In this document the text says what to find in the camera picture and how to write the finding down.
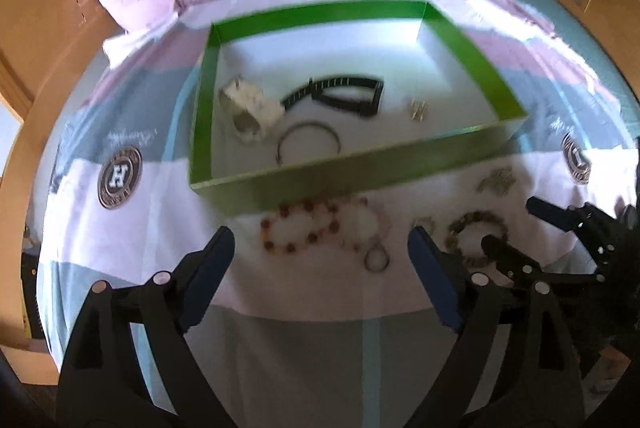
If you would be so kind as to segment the black wristwatch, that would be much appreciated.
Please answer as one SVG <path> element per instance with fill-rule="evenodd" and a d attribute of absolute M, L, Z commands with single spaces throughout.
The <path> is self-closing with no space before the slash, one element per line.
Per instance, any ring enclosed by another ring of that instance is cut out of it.
<path fill-rule="evenodd" d="M 337 90 L 346 89 L 362 89 L 368 96 L 357 99 L 344 94 L 338 96 L 334 94 Z M 288 112 L 303 99 L 311 98 L 314 102 L 334 110 L 355 114 L 361 118 L 371 118 L 378 114 L 383 89 L 384 81 L 380 78 L 363 76 L 310 78 L 306 84 L 291 92 L 280 103 Z"/>

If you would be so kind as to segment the cream white wristwatch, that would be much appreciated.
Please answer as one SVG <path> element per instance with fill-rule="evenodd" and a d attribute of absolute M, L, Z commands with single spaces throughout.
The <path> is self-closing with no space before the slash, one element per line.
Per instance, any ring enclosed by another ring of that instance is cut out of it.
<path fill-rule="evenodd" d="M 242 77 L 219 89 L 218 101 L 231 130 L 243 143 L 265 140 L 285 114 L 282 103 L 267 98 L 257 84 Z"/>

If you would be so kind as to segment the silver metal bangle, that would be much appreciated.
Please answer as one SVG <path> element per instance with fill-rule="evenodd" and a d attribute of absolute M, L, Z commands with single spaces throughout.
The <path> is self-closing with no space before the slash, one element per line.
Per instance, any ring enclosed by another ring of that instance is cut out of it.
<path fill-rule="evenodd" d="M 337 131 L 318 120 L 306 120 L 289 126 L 277 140 L 278 166 L 314 162 L 337 156 L 342 152 L 342 141 Z"/>

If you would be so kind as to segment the green silver flower brooch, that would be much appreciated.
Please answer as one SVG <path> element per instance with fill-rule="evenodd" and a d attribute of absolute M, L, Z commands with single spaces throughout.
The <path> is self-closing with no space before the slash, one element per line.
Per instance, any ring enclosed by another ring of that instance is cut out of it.
<path fill-rule="evenodd" d="M 506 196 L 516 183 L 511 167 L 498 167 L 491 170 L 487 177 L 476 187 L 477 193 L 489 192 L 495 196 Z"/>

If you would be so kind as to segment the plaid pastel bed sheet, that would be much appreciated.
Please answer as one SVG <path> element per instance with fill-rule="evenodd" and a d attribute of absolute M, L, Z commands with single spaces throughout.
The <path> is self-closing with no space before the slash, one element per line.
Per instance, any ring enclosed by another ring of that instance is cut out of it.
<path fill-rule="evenodd" d="M 427 0 L 460 25 L 527 112 L 491 159 L 367 194 L 388 259 L 321 246 L 268 255 L 260 214 L 227 218 L 189 184 L 200 57 L 213 21 L 326 0 L 215 0 L 105 73 L 66 122 L 43 217 L 37 302 L 61 361 L 90 286 L 139 285 L 204 247 L 220 226 L 236 254 L 200 325 L 195 359 L 242 427 L 399 427 L 454 344 L 414 272 L 418 222 L 443 240 L 467 212 L 506 222 L 510 241 L 552 270 L 593 269 L 573 235 L 531 217 L 532 195 L 606 211 L 634 199 L 639 105 L 594 40 L 554 0 Z M 511 167 L 506 196 L 477 193 Z"/>

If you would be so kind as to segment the green cardboard box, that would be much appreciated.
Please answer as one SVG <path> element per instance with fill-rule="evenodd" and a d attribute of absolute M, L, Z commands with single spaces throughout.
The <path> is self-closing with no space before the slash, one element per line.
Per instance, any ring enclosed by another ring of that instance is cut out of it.
<path fill-rule="evenodd" d="M 431 3 L 286 6 L 210 28 L 189 180 L 228 216 L 377 190 L 483 159 L 526 117 Z"/>

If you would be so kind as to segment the wooden bed headboard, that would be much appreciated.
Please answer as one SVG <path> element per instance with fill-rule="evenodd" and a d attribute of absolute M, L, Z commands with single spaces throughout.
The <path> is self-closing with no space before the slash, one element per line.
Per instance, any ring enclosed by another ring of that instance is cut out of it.
<path fill-rule="evenodd" d="M 20 130 L 1 175 L 1 345 L 29 349 L 23 230 L 40 158 L 80 76 L 116 23 L 98 0 L 1 0 L 1 102 Z"/>

